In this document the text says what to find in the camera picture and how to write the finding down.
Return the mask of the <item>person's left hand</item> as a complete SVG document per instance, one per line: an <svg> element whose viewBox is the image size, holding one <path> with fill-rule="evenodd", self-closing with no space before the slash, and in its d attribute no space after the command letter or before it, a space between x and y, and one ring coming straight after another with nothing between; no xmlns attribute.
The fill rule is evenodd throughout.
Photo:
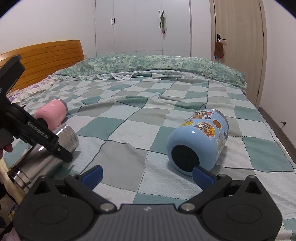
<svg viewBox="0 0 296 241"><path fill-rule="evenodd" d="M3 148L0 148L0 159L3 158L3 156L4 156L4 152L11 153L12 151L13 151L13 146L12 146L11 143L5 145Z"/></svg>

